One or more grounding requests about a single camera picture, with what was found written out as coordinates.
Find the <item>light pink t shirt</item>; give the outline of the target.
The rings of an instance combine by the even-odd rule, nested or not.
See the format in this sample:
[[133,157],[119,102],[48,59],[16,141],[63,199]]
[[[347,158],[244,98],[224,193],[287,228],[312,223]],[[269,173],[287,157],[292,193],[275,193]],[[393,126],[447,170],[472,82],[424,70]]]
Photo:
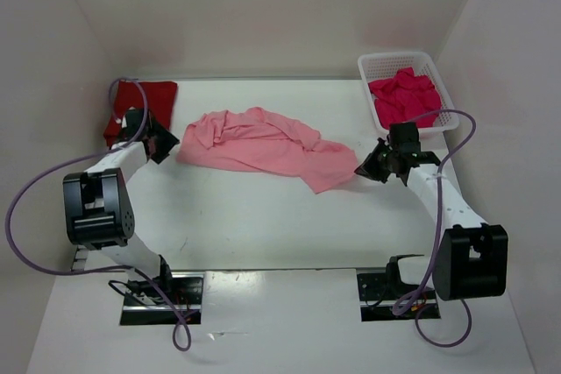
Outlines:
[[189,124],[176,160],[213,169],[300,178],[316,194],[349,181],[355,152],[305,123],[260,107],[213,111]]

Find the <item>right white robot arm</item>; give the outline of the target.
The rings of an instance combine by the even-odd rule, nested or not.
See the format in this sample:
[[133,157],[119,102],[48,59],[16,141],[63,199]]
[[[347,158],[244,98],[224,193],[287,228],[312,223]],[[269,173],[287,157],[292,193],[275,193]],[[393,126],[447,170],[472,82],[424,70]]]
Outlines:
[[439,233],[429,256],[390,258],[385,288],[395,298],[419,285],[445,301],[501,296],[507,283],[508,234],[472,210],[440,164],[418,141],[399,144],[380,138],[355,170],[382,183],[396,176],[421,202]]

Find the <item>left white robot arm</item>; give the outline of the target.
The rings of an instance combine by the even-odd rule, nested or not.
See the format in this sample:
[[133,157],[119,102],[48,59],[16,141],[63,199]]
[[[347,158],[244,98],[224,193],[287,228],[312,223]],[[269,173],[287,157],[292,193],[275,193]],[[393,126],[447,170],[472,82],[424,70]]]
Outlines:
[[159,305],[173,298],[175,283],[166,260],[135,233],[126,184],[144,165],[167,159],[179,139],[142,109],[127,110],[122,123],[110,154],[63,179],[67,236],[72,244],[100,251],[123,266],[135,301]]

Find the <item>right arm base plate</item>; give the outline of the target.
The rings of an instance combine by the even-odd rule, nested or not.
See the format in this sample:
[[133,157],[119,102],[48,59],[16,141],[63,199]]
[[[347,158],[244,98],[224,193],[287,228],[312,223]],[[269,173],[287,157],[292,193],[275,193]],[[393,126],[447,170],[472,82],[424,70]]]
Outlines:
[[420,310],[422,310],[420,315],[422,320],[441,318],[437,297],[433,291],[424,293],[406,313],[394,315],[392,313],[394,303],[404,293],[414,290],[415,286],[391,285],[386,270],[383,268],[357,271],[357,284],[360,314],[363,322],[413,321]]

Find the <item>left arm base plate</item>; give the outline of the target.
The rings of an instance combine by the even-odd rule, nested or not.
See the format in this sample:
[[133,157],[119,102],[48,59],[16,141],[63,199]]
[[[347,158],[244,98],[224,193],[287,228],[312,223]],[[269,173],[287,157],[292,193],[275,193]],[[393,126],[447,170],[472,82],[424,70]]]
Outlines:
[[[120,326],[163,326],[177,322],[173,310],[145,281],[111,280],[110,286],[123,297]],[[162,289],[187,324],[198,325],[202,318],[203,287],[203,272],[173,272],[170,285]]]

